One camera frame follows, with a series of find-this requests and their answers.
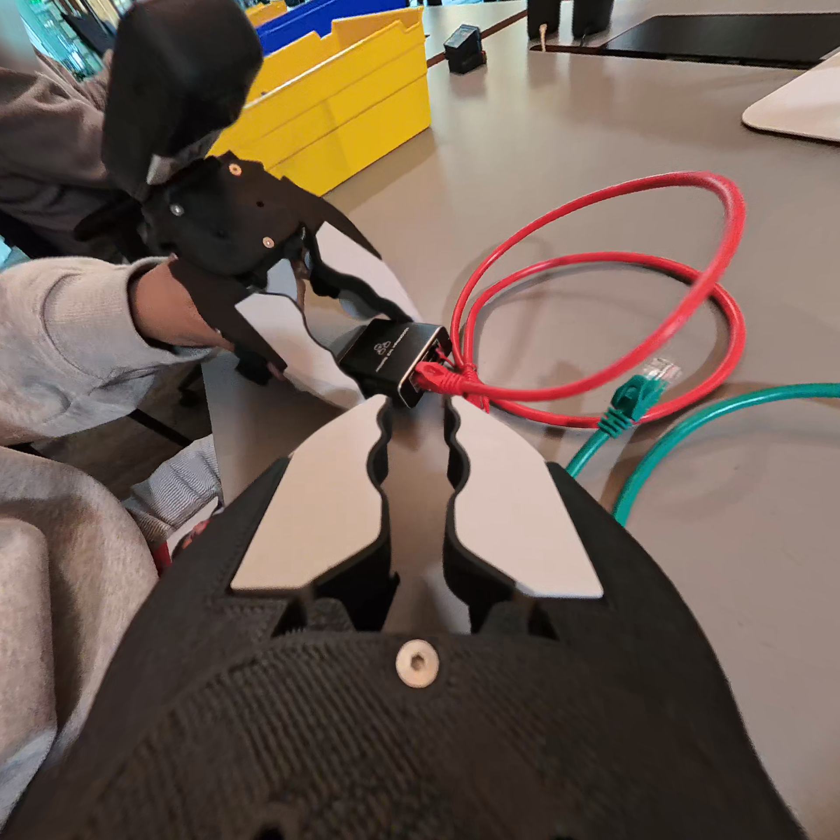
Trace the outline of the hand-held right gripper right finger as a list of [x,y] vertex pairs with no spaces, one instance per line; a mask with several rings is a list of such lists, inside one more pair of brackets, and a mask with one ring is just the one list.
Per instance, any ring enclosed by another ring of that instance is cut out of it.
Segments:
[[548,463],[462,396],[444,405],[448,446],[443,570],[476,633],[499,603],[597,601],[604,588]]

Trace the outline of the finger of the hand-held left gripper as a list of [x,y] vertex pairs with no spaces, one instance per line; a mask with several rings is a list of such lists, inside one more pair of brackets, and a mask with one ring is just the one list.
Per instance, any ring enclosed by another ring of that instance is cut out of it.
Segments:
[[285,364],[283,375],[297,390],[338,408],[365,401],[359,384],[344,373],[333,352],[314,338],[298,304],[285,295],[250,294],[236,312],[256,331],[273,355]]
[[324,223],[311,236],[309,260],[312,290],[338,301],[352,319],[383,317],[397,323],[422,320],[390,267],[335,226]]

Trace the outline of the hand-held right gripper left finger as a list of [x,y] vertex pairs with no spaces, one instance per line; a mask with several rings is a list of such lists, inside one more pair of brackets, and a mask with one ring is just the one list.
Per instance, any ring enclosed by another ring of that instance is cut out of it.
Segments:
[[340,602],[362,632],[382,630],[400,579],[392,570],[392,402],[370,397],[289,457],[230,588]]

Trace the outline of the black network adapter box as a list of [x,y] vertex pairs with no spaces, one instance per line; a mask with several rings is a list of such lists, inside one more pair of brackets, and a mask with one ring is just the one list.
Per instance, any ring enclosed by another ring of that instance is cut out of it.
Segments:
[[451,352],[452,342],[444,327],[378,318],[358,332],[339,356],[338,365],[364,397],[382,395],[412,409],[424,394],[414,383],[417,366],[445,360]]

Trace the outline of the person's left forearm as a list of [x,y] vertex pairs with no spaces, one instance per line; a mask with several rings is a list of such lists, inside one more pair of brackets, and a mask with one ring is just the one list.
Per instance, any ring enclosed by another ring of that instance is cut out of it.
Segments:
[[2,445],[126,417],[165,368],[215,351],[147,343],[134,327],[129,284],[166,261],[37,259],[2,273]]

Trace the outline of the grey desk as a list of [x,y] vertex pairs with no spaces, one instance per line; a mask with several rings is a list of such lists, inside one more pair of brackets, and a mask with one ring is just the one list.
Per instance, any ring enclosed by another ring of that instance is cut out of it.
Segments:
[[[471,272],[525,224],[577,196],[662,172],[737,183],[748,219],[722,285],[747,324],[738,369],[715,394],[838,382],[838,148],[758,134],[742,112],[785,70],[531,52],[523,20],[485,39],[487,66],[427,83],[432,127],[344,183],[350,216],[447,324]],[[718,201],[694,189],[626,196],[529,236],[483,288],[537,261],[628,250],[703,267]],[[619,266],[519,285],[479,320],[487,382],[574,382],[649,335],[685,289]],[[206,393],[232,500],[334,415],[232,357]],[[791,401],[718,419],[656,469],[628,526],[704,628],[767,771],[813,838],[838,838],[838,402]],[[388,628],[467,629],[440,571],[449,485],[439,399],[394,415],[385,484],[402,577]]]

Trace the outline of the black desk mat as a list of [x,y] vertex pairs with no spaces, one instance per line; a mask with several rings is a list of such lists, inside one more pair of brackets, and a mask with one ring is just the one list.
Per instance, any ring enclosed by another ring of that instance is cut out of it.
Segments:
[[809,70],[839,47],[839,13],[657,15],[605,42],[609,56]]

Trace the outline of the person's left hand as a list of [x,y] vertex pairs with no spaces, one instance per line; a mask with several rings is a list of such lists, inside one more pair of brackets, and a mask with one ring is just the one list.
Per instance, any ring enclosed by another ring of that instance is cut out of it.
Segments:
[[138,334],[147,343],[170,347],[233,350],[233,344],[204,321],[173,274],[176,265],[171,257],[129,283],[129,309]]

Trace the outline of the red twist tie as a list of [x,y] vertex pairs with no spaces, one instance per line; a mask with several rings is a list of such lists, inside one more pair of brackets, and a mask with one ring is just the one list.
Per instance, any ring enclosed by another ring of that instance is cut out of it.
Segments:
[[482,382],[477,374],[476,365],[463,363],[457,371],[458,395],[468,403],[478,407],[484,413],[490,413],[490,399],[481,391]]

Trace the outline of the yellow plastic bin stack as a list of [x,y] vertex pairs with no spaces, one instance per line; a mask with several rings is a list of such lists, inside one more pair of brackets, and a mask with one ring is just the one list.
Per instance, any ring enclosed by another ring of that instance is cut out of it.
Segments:
[[407,7],[339,18],[269,54],[209,153],[324,196],[430,123],[423,12]]

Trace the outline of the blue plastic bin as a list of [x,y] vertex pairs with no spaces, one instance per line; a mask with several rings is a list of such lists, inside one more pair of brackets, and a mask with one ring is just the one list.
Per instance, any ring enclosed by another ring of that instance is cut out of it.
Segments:
[[264,57],[300,38],[316,33],[329,35],[333,21],[407,7],[405,1],[309,1],[290,7],[284,14],[256,27]]

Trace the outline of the small black box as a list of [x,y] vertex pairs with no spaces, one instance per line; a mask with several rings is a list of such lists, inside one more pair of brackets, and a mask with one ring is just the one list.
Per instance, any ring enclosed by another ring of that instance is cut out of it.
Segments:
[[451,74],[463,76],[487,64],[480,28],[462,24],[446,38],[444,57]]

